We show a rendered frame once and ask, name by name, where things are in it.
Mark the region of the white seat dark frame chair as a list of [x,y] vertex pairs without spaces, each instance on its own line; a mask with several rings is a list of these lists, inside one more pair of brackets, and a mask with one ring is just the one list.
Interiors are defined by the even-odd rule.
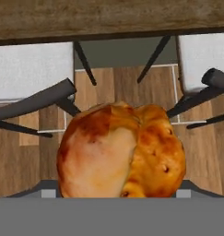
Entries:
[[224,32],[175,37],[182,97],[170,118],[224,94]]
[[56,105],[74,116],[77,92],[75,59],[79,58],[92,85],[96,85],[79,42],[0,46],[0,128],[51,138],[53,130],[12,124],[10,118]]

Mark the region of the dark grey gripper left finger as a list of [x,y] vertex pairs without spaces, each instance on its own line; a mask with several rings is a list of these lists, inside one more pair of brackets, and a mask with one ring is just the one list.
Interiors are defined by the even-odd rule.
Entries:
[[29,190],[25,190],[12,197],[36,197],[36,198],[57,198],[60,197],[58,182],[56,180],[42,180]]

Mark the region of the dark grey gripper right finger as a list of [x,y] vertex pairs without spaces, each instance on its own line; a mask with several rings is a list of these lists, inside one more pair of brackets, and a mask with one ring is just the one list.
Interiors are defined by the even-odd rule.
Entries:
[[219,195],[208,190],[198,187],[196,184],[189,180],[184,180],[180,188],[175,193],[176,198],[204,198],[216,197],[224,198],[224,195]]

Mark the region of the roasted chicken drumstick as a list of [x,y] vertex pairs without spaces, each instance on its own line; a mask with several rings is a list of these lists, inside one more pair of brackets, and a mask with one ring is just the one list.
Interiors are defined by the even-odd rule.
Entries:
[[183,144],[158,105],[93,107],[72,119],[57,154],[62,197],[170,197],[186,163]]

